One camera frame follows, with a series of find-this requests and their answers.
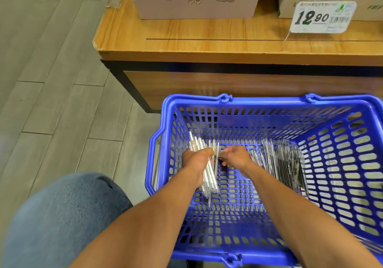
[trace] left hand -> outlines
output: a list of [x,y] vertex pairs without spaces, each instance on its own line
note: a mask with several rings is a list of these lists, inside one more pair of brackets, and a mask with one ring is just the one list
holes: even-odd
[[208,164],[208,159],[213,156],[213,154],[214,151],[211,148],[202,149],[198,152],[187,149],[182,154],[182,167],[187,169],[185,171],[190,172],[190,175],[192,175],[192,180],[195,180],[196,189],[202,185],[203,171]]

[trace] barcode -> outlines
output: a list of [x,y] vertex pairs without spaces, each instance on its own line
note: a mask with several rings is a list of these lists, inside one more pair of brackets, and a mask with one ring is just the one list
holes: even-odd
[[331,17],[330,18],[330,24],[334,23],[348,23],[350,20],[350,17]]

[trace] blue shopping basket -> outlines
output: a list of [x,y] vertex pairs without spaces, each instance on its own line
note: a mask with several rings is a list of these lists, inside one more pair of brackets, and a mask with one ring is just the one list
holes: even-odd
[[[305,158],[308,197],[353,233],[383,263],[383,101],[370,95],[233,98],[175,94],[162,105],[161,125],[151,137],[145,187],[150,195],[154,148],[162,135],[157,188],[181,168],[189,130],[219,139],[221,148],[241,144],[262,150],[262,138],[296,142]],[[251,181],[238,170],[218,173],[220,194],[211,209],[196,191],[173,258],[294,266]]]

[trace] wooden table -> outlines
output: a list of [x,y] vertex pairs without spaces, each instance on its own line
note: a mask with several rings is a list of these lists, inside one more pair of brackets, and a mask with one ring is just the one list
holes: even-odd
[[292,36],[277,11],[278,0],[260,0],[251,19],[141,20],[133,0],[123,0],[105,10],[93,44],[147,112],[174,93],[383,97],[383,22]]

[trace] price tag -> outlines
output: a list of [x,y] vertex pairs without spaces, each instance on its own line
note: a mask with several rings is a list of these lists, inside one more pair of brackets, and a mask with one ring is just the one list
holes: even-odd
[[299,2],[290,32],[343,33],[347,30],[356,8],[356,2],[347,1]]

